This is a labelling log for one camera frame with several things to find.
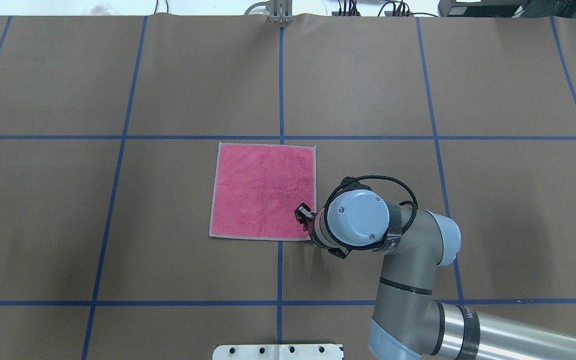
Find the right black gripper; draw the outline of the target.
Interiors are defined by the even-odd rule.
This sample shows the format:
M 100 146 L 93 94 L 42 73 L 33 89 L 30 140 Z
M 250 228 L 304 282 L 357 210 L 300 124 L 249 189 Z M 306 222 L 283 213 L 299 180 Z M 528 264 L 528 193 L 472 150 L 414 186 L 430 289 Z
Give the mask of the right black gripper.
M 319 210 L 311 210 L 306 203 L 301 203 L 300 208 L 295 209 L 295 219 L 310 240 L 329 240 L 324 221 L 325 210 L 325 206 Z

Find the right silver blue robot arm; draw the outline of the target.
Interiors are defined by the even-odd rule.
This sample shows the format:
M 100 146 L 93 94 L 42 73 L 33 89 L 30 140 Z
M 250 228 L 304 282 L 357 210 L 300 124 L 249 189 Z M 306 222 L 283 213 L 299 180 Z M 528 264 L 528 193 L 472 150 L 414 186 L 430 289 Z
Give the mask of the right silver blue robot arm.
M 455 221 L 387 201 L 368 187 L 345 190 L 320 210 L 295 209 L 316 246 L 344 259 L 382 255 L 368 347 L 380 360 L 576 360 L 576 336 L 434 300 L 437 268 L 461 246 Z

